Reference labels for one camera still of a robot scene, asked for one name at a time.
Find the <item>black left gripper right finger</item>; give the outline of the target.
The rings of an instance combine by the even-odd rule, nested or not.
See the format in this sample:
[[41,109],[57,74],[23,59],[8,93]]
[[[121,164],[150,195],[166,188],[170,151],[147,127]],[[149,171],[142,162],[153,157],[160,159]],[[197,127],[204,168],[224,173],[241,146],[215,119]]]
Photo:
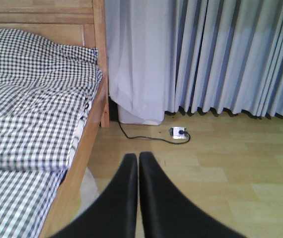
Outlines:
[[241,238],[191,202],[151,152],[139,157],[140,204],[146,238]]

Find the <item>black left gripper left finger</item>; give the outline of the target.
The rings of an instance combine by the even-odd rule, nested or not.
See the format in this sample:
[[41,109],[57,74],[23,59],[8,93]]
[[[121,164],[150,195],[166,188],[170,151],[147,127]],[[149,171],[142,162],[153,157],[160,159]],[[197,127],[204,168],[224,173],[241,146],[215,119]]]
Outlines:
[[138,164],[134,153],[123,157],[110,183],[78,218],[54,238],[133,238],[138,203]]

